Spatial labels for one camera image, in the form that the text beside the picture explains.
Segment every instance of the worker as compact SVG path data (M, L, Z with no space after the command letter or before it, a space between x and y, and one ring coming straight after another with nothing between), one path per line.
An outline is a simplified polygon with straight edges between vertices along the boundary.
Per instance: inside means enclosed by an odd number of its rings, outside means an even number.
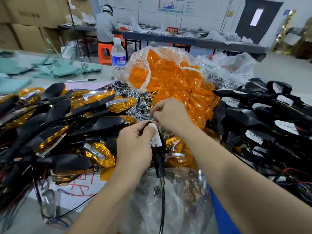
M96 15L96 35L99 43L114 44L113 30L121 32L119 24L113 17L113 8L104 5L103 12Z
M312 208L207 136L193 124L183 103L175 98L165 99L157 103L150 114L162 128L173 132L190 148L209 185L242 234L312 233ZM152 159L150 141L155 129L147 122L120 131L112 176L67 234L117 233L131 194Z

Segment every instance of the gray shirt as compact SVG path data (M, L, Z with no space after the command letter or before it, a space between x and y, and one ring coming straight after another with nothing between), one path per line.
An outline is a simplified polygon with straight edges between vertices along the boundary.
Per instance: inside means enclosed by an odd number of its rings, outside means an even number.
M119 28L119 24L115 18L108 14L108 12L102 12L96 15L96 34L100 42L112 42L114 38L112 31Z

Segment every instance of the hand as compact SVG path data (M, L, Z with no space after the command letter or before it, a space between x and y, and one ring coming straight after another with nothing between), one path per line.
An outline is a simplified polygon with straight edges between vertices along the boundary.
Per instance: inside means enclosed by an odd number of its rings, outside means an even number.
M195 126L188 116L183 103L176 98L168 98L155 104L150 111L161 127L179 136L186 127Z
M141 121L120 131L117 139L116 168L130 168L140 177L148 168L152 161L151 141L155 135L155 128L151 125L146 126L148 122Z

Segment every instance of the white bottle cap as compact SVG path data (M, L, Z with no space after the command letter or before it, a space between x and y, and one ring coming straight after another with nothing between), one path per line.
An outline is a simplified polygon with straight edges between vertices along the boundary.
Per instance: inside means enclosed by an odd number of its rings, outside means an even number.
M113 42L114 42L114 44L121 44L121 39L120 38L114 38Z

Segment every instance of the black door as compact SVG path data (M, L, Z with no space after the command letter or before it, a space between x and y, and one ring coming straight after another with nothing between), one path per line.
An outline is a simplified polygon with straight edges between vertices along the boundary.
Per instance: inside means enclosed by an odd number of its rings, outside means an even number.
M283 2L246 0L236 33L240 37L251 38L254 43L258 44L282 5Z

